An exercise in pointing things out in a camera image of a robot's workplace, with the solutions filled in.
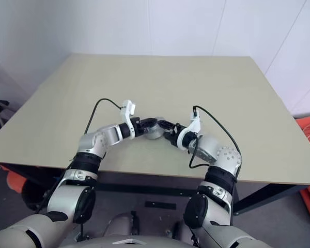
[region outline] beige tabletop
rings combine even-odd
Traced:
[[[70,56],[0,130],[0,162],[69,165],[95,102],[136,103],[135,116],[163,116],[188,125],[201,105],[226,127],[243,157],[240,181],[310,184],[310,144],[255,62],[249,57]],[[232,145],[205,114],[201,132]],[[119,110],[101,102],[89,131],[121,123]],[[161,138],[125,140],[100,170],[181,177],[190,155]]]

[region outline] wire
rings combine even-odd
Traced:
[[[84,225],[83,223],[81,223],[81,235],[80,235],[81,239],[84,240]]]
[[[234,146],[236,147],[236,150],[240,153],[241,155],[241,152],[240,152],[240,149],[239,149],[239,146],[237,144],[237,142],[234,140],[234,138],[232,137],[232,135],[226,130],[226,128],[212,115],[210,114],[205,108],[201,107],[201,106],[198,106],[198,105],[195,105],[193,106],[193,112],[194,112],[194,115],[196,115],[196,109],[200,109],[200,110],[203,110],[207,115],[209,115],[217,124],[218,126],[220,126],[223,131],[227,134],[227,136],[231,139],[231,141],[233,142]]]
[[[240,153],[240,155],[241,155],[241,164],[240,164],[240,166],[239,166],[239,168],[238,168],[237,175],[236,175],[236,177],[238,177],[238,174],[239,174],[239,171],[240,171],[240,168],[241,168],[241,165],[242,165],[242,154],[241,154],[241,151],[240,151],[240,149],[239,149],[239,146],[238,146],[237,142],[234,140],[234,138],[232,137],[232,135],[226,130],[226,128],[225,128],[212,114],[210,114],[205,108],[203,108],[203,107],[201,107],[201,106],[198,106],[198,105],[193,106],[193,113],[194,113],[194,116],[196,116],[196,109],[198,109],[198,108],[199,108],[200,110],[204,111],[207,115],[209,115],[209,116],[218,124],[218,126],[220,126],[220,127],[223,129],[223,131],[227,134],[227,136],[228,136],[228,137],[231,139],[231,141],[233,142],[233,144],[234,144],[236,150]],[[191,160],[190,160],[190,164],[189,164],[189,167],[190,167],[191,169],[197,168],[197,167],[200,167],[200,166],[209,166],[208,164],[198,164],[198,165],[192,166],[192,162],[193,162],[194,157],[195,157],[195,155],[196,155],[196,149],[197,149],[197,147],[198,147],[198,138],[196,138],[195,149],[194,149],[194,151],[193,151],[193,154],[192,154],[192,157],[191,157]]]
[[[62,174],[60,175],[60,178],[53,184],[53,186],[51,187],[51,189],[47,192],[47,195],[44,197],[44,199],[42,200],[42,202],[40,203],[40,205],[38,206],[37,210],[35,211],[35,214],[39,214],[40,210],[43,208],[43,206],[45,205],[45,203],[48,201],[48,199],[52,196],[54,190],[56,189],[57,185],[61,182],[65,172],[67,169],[65,169]]]
[[[121,109],[120,106],[118,106],[115,102],[113,102],[112,100],[108,99],[108,98],[101,98],[100,100],[97,101],[97,103],[95,104],[94,108],[93,108],[93,111],[92,111],[92,114],[91,114],[91,117],[88,121],[88,124],[86,126],[86,129],[85,129],[85,132],[84,134],[87,133],[88,131],[88,128],[92,122],[92,119],[93,119],[93,116],[94,116],[94,113],[95,113],[95,110],[97,109],[97,106],[99,105],[99,103],[101,101],[109,101],[111,102],[113,105],[115,105],[117,108]],[[67,168],[62,172],[62,174],[60,175],[60,178],[53,184],[53,186],[51,187],[51,189],[48,191],[47,195],[44,197],[44,199],[42,200],[42,202],[40,203],[40,205],[38,206],[37,210],[35,211],[35,214],[38,214],[40,212],[40,210],[43,208],[43,206],[45,205],[45,203],[48,201],[48,199],[52,196],[54,190],[56,189],[56,187],[58,186],[58,184],[61,182],[61,180],[63,179],[63,176],[66,172]]]
[[[97,103],[95,104],[94,108],[93,108],[93,111],[92,111],[92,114],[91,114],[91,117],[89,118],[88,120],[88,124],[86,126],[86,129],[85,129],[85,132],[84,134],[87,133],[88,131],[88,128],[89,128],[89,125],[91,125],[91,122],[92,122],[92,119],[93,119],[93,116],[94,116],[94,113],[95,113],[95,110],[97,109],[97,106],[98,104],[101,102],[101,101],[108,101],[108,102],[111,102],[113,105],[115,105],[117,108],[121,109],[120,106],[118,106],[115,102],[113,102],[112,100],[108,99],[108,98],[101,98],[99,101],[97,101]]]
[[[195,155],[196,155],[196,150],[197,150],[197,147],[198,147],[198,140],[199,140],[199,138],[197,137],[196,141],[195,141],[195,148],[194,148],[194,151],[193,151],[193,154],[192,154],[192,157],[191,157],[191,160],[190,160],[190,164],[189,164],[189,168],[191,168],[191,169],[198,168],[198,167],[201,167],[201,166],[209,166],[209,164],[198,164],[198,165],[192,166],[193,160],[194,160]]]

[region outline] black cable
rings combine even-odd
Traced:
[[[84,225],[83,223],[81,224],[81,235],[80,235],[81,239],[84,240]]]
[[[97,101],[97,103],[95,104],[95,106],[94,106],[94,108],[93,108],[91,117],[90,117],[89,120],[88,120],[88,124],[87,124],[87,126],[86,126],[86,129],[85,129],[84,134],[87,133],[88,128],[89,128],[89,125],[91,125],[91,122],[92,122],[92,119],[93,119],[93,115],[94,115],[94,113],[95,113],[95,110],[97,109],[98,104],[99,104],[101,101],[104,101],[104,100],[106,100],[106,101],[108,101],[108,102],[111,102],[113,105],[115,105],[116,107],[118,107],[119,109],[121,109],[121,107],[118,106],[118,105],[117,105],[115,102],[113,102],[112,100],[110,100],[110,99],[108,99],[108,98],[101,98],[99,101]]]
[[[236,147],[237,151],[240,153],[241,155],[241,152],[240,152],[240,149],[239,149],[239,146],[238,144],[236,143],[236,141],[234,140],[234,138],[232,137],[232,135],[226,130],[226,128],[212,115],[210,114],[205,108],[201,107],[201,106],[198,106],[198,105],[195,105],[193,106],[193,112],[194,112],[194,116],[196,116],[196,109],[200,109],[200,110],[203,110],[207,115],[209,115],[217,124],[218,126],[220,126],[223,131],[227,134],[227,136],[231,139],[231,141],[233,142],[234,146]]]
[[[192,229],[190,227],[189,227],[189,229],[190,229],[191,234],[192,234],[191,240],[193,241],[193,246],[200,248],[200,244],[198,243],[197,238],[195,237],[194,233],[192,232]]]
[[[44,199],[42,200],[42,202],[40,203],[40,205],[38,206],[37,210],[35,211],[35,214],[39,214],[40,210],[43,208],[43,206],[45,205],[45,203],[48,201],[48,199],[52,196],[54,190],[56,189],[57,185],[59,182],[61,182],[65,172],[67,169],[65,169],[62,174],[60,175],[60,178],[53,184],[53,186],[51,187],[51,189],[47,192],[47,195],[44,197]]]
[[[240,156],[241,156],[241,165],[242,165],[242,154],[241,154],[241,151],[240,151],[240,149],[239,149],[239,146],[238,146],[237,142],[234,140],[234,138],[232,137],[232,135],[226,130],[226,128],[225,128],[212,114],[210,114],[205,108],[203,108],[203,107],[201,107],[201,106],[198,106],[198,105],[193,106],[193,113],[194,113],[194,116],[195,116],[195,117],[196,117],[196,109],[198,109],[198,108],[199,108],[200,110],[203,110],[207,115],[209,115],[209,116],[218,124],[218,126],[220,126],[220,127],[223,129],[223,131],[227,134],[227,136],[231,139],[231,141],[233,142],[233,144],[234,144],[236,150],[240,153]],[[200,166],[209,166],[208,164],[199,164],[199,165],[192,166],[192,162],[193,162],[193,160],[194,160],[197,147],[198,147],[198,138],[196,138],[195,149],[194,149],[194,151],[193,151],[193,155],[192,155],[192,157],[191,157],[190,164],[189,164],[189,167],[190,167],[191,169],[197,168],[197,167],[200,167]],[[239,167],[239,169],[238,169],[238,171],[237,171],[236,177],[238,177],[238,174],[239,174],[241,165],[240,165],[240,167]]]
[[[199,138],[197,137],[196,141],[195,141],[195,148],[194,148],[194,151],[193,151],[193,154],[192,154],[192,157],[191,157],[191,160],[190,160],[190,164],[189,164],[189,168],[191,168],[191,169],[198,168],[198,167],[201,167],[201,166],[209,166],[209,164],[198,164],[198,165],[192,166],[193,160],[194,160],[195,155],[196,155],[196,150],[197,150],[197,147],[198,147],[198,139]]]

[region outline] gray floor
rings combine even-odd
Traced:
[[[0,169],[0,229],[5,228],[32,213],[24,205],[19,194],[6,184],[6,172]],[[103,182],[134,183],[194,189],[196,179],[165,178],[154,176],[103,173]],[[262,184],[238,183],[240,198],[261,188]],[[145,208],[146,200],[176,203],[177,210]],[[188,198],[155,195],[97,192],[97,201],[91,220],[85,230],[93,236],[101,235],[111,217],[136,210],[141,219],[141,234],[166,236],[172,225],[182,218]],[[310,247],[310,217],[299,194],[282,198],[273,203],[234,217],[234,225],[272,247]],[[69,235],[64,244],[73,242],[78,229]]]

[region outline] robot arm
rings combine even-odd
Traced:
[[[149,135],[155,139],[163,134],[157,119],[130,119],[135,105],[125,101],[121,109],[124,123],[100,128],[84,134],[77,153],[53,192],[46,214],[28,216],[0,231],[0,247],[58,247],[77,224],[89,220],[95,203],[98,169],[108,148],[124,138]]]
[[[241,166],[236,148],[222,146],[211,135],[198,135],[199,113],[192,113],[191,124],[184,127],[159,121],[164,137],[181,150],[188,150],[209,164],[197,194],[188,202],[184,222],[193,234],[194,245],[211,248],[269,248],[242,230],[230,225],[233,190]]]
[[[232,194],[241,166],[238,151],[221,146],[210,135],[198,135],[198,112],[193,112],[191,124],[184,127],[156,118],[130,118],[134,108],[131,101],[125,101],[121,108],[124,123],[103,127],[82,136],[73,161],[50,198],[47,213],[31,215],[0,231],[0,247],[58,247],[77,224],[83,224],[91,217],[97,172],[108,148],[124,138],[133,139],[143,134],[151,140],[164,135],[172,145],[188,150],[193,156],[209,163],[205,179],[198,187],[197,195],[188,202],[184,214],[184,221],[193,233],[195,245],[220,248],[269,247],[230,226]],[[166,242],[166,247],[183,246]],[[100,241],[88,247],[98,247],[99,244]]]

